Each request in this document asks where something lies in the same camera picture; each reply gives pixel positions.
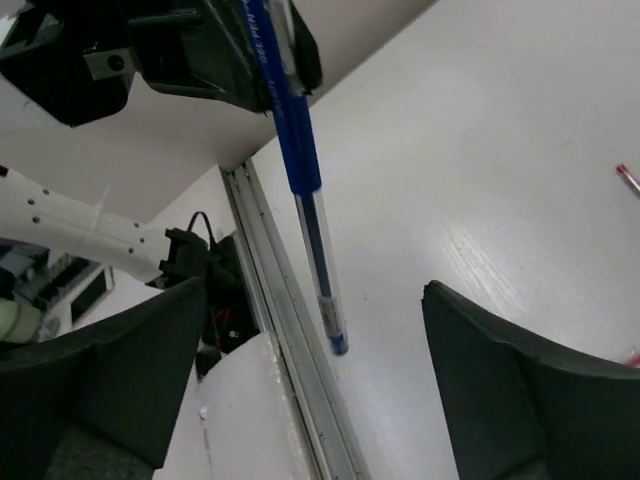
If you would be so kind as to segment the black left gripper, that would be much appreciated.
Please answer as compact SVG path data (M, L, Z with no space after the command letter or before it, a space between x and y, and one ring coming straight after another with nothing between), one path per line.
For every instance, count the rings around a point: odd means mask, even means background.
M241 1L29 1L1 74L71 127L121 111L136 75L160 93L271 110Z

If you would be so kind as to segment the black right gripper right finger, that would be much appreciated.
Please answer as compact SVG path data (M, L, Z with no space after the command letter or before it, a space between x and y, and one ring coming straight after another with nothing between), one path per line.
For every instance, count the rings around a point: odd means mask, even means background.
M422 311L460 478L638 478L638 369L548 340L439 281Z

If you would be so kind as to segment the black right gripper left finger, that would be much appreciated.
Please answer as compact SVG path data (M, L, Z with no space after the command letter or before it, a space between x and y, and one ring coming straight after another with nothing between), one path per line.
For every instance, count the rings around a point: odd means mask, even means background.
M150 479L163 467L207 321L193 278L1 355L4 479Z

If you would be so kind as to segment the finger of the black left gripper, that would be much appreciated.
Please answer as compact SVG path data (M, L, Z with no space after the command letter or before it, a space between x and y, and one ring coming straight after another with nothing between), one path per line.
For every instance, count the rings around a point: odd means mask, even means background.
M287 75L306 95L322 83L323 73L318 45L292 1L286 2L289 53Z

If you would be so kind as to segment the blue pen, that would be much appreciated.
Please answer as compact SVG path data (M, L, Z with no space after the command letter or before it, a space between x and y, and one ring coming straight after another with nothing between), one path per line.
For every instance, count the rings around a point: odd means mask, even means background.
M310 118L308 95L287 75L287 1L244 1L249 40L265 81L277 137L295 197L324 332L336 356L348 352L330 236L321 195L322 180Z

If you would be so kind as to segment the red pen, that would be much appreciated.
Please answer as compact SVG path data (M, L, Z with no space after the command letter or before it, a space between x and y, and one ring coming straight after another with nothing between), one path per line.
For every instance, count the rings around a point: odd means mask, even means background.
M624 164L618 164L615 166L616 173L623 179L625 184L630 190L637 196L640 196L640 183L639 180L629 171Z

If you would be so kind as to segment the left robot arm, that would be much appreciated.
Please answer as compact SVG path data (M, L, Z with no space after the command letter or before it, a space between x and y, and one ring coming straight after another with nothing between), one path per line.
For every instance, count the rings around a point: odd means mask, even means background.
M27 1L2 43L1 73L69 127L120 112L136 77L161 94L271 113L292 193L311 206L321 189L307 96L322 69L290 1ZM9 168L1 171L1 233L156 288L202 276L213 247L107 214Z

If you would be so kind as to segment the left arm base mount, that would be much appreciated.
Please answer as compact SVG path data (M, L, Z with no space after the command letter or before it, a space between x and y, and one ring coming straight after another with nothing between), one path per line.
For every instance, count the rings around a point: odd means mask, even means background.
M191 232L201 216L209 236L209 264L206 284L211 319L205 324L195 356L199 380L222 358L244 345L259 333L248 296L235 241L227 236L216 241L206 213L193 214L188 224Z

